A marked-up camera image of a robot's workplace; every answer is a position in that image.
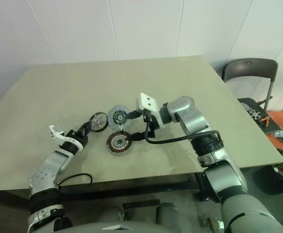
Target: gray floor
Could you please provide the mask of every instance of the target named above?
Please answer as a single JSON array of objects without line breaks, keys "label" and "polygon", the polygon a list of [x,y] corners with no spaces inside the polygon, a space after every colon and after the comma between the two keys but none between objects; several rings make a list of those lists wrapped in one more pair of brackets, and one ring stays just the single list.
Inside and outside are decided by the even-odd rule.
[{"label": "gray floor", "polygon": [[[283,193],[268,195],[262,192],[253,180],[253,173],[256,170],[257,168],[243,170],[248,182],[249,193],[259,198],[271,213],[280,222],[283,222]],[[211,201],[199,202],[194,198],[194,193],[191,191],[170,191],[104,200],[75,201],[66,203],[65,209],[73,224],[79,225],[95,222],[100,213],[110,206],[122,206],[126,202],[152,199],[160,199],[161,202],[172,202],[178,207],[184,233],[209,233],[211,231],[202,225],[202,220],[208,217],[221,219],[219,204]],[[128,220],[154,222],[155,209],[155,206],[129,209],[127,218]],[[26,210],[0,206],[0,233],[26,232],[29,214]]]}]

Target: black wire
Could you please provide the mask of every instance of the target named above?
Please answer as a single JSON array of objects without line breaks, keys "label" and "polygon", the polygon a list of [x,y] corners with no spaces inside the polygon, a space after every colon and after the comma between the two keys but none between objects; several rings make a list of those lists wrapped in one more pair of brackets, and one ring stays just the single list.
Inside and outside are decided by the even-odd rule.
[{"label": "black wire", "polygon": [[93,177],[92,175],[90,175],[89,173],[78,173],[78,174],[75,174],[75,175],[72,175],[72,176],[69,176],[69,177],[66,177],[64,180],[62,180],[61,182],[58,183],[58,186],[60,186],[62,183],[64,183],[65,181],[67,180],[70,180],[71,178],[75,178],[75,177],[78,177],[78,176],[88,176],[90,178],[90,183],[93,183]]},{"label": "black wire", "polygon": [[193,135],[171,138],[171,139],[166,139],[166,140],[162,140],[162,141],[152,141],[152,140],[149,140],[149,138],[148,138],[149,126],[150,126],[150,121],[147,121],[144,137],[145,137],[145,140],[150,144],[165,144],[165,143],[171,143],[171,142],[179,142],[179,141],[183,141],[183,140],[187,140],[187,139],[194,139],[194,138],[201,137],[201,136],[208,136],[208,135],[213,134],[213,133],[216,133],[217,136],[218,136],[218,140],[221,141],[220,134],[217,130],[211,130],[211,131],[207,131],[207,132],[203,132],[203,133],[196,133],[196,134],[193,134]]}]

